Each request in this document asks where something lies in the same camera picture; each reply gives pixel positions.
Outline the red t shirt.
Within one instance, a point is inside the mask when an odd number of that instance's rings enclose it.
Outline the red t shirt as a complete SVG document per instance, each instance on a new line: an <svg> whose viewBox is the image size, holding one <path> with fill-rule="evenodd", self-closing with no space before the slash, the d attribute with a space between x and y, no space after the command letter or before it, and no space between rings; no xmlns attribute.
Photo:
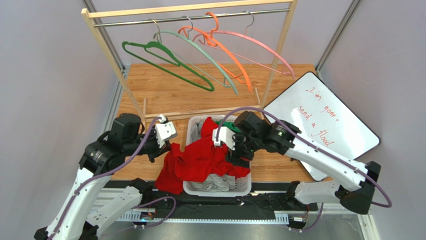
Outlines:
<svg viewBox="0 0 426 240"><path fill-rule="evenodd" d="M162 170L155 181L160 191L179 195L184 191L184 181L201 192L229 192L236 186L236 180L246 177L251 170L234 166L226 161L228 148L214 146L213 130L219 122L209 116L197 127L198 139L184 150L177 143L164 157Z"/></svg>

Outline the pink hanger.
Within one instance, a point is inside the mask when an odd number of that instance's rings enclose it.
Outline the pink hanger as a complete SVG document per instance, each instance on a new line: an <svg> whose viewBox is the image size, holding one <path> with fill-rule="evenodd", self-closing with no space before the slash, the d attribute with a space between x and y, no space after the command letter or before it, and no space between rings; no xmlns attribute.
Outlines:
<svg viewBox="0 0 426 240"><path fill-rule="evenodd" d="M266 68L266 69L268 69L268 70L270 70L270 71L272 71L272 72L280 73L280 74L282 74L282 75L291 75L291 76L292 76L292 78L295 80L295 73L294 73L293 68L292 68L292 67L290 66L290 64L289 64L289 63L288 63L288 62L287 62L287 61L286 61L286 60L285 60L285 59L281 56L281 54L279 53L279 50L278 50L278 49L277 49L277 50L272 50L269 46L267 46L267 45L266 45L266 44L264 44L263 42L260 42L260 41L259 41L259 40L257 40L257 39L254 39L254 38L252 38L252 37L247 36L248 28L249 28L251 25L253 25L253 23L255 22L255 18L254 18L253 12L250 12L250 11L246 10L246 11L243 11L243 12L240 12L240 13L223 13L223 14L218 14L218 15L214 15L214 14L213 14L213 13L211 13L211 12L207 12L207 13L206 13L206 15L209 15L210 17L214 18L215 23L216 23L216 27L215 27L213 30L211 30L210 32L206 33L206 34L204 34L203 32L202 32L202 33L197 33L197 34L193 37L193 39L192 39L192 41L193 41L193 42L195 42L195 41L196 41L199 37L201 37L201 36L202 36L202 38L201 38L201 39L199 39L199 40L198 40L198 42L199 42L200 44L204 45L204 46L208 46L208 47L213 48L213 49L215 49L215 50L223 51L223 52L225 52L226 54L228 54L230 57L235 57L235 56L240 57L240 58L242 58L242 59L244 59L244 60L247 60L247 61L249 61L249 62L251 62L251 63L253 63L253 64L255 64L255 65L258 65L258 66L264 67L264 68ZM242 34L242 33L238 33L238 32L234 32L234 31L219 30L219 22L218 22L217 18L235 17L235 16L243 16L243 15L250 15L250 16L252 17L252 22L251 22L251 24L249 24L249 25L247 25L247 26L246 26L244 34ZM236 37L239 37L239 38L245 39L245 40L247 40L247 41L250 41L250 42L252 42L252 43L256 44L257 46L260 46L260 47L262 47L263 49L267 50L267 51L268 51L269 53L271 53L272 55L274 55L274 57L275 57L278 61L281 61L281 62L284 64L284 66L285 66L285 67L284 67L281 71L278 71L278 70L276 70L275 68L268 67L268 66L266 66L266 65L264 65L264 64L262 64L262 63L256 62L256 61L254 61L254 60L252 60L252 59L249 59L249 58L246 58L246 57L244 57L244 56L242 56L242 55L240 55L240 54L237 54L237 53L231 52L231 51L229 51L229 50L227 50L227 49L223 48L223 46L222 46L222 45L220 45L220 44L218 44L218 43L216 43L216 42L215 42L215 39L213 38L213 35L214 35L214 34L225 34L225 35L230 35L230 36L236 36Z"/></svg>

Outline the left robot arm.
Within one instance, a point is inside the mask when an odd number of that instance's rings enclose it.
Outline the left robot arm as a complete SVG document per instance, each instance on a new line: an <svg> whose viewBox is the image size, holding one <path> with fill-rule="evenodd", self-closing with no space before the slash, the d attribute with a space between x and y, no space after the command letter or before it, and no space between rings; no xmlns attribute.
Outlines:
<svg viewBox="0 0 426 240"><path fill-rule="evenodd" d="M150 202L153 187L135 178L124 191L95 212L91 209L114 173L136 156L150 162L171 150L175 125L163 114L145 128L133 113L116 117L111 129L84 150L72 188L52 223L38 229L36 240L98 240L105 230L130 209Z"/></svg>

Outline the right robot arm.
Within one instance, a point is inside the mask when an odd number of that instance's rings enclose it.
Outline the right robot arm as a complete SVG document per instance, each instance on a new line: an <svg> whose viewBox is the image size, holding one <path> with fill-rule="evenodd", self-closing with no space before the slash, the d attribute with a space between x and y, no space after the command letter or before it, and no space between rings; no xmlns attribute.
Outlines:
<svg viewBox="0 0 426 240"><path fill-rule="evenodd" d="M298 202L340 204L356 214L365 215L375 205L373 196L380 190L377 180L381 165L359 162L319 146L295 125L276 119L274 123L258 117L251 107L244 109L235 120L239 132L222 123L213 131L215 146L226 145L237 158L265 150L307 163L332 177L326 182L293 181L287 195Z"/></svg>

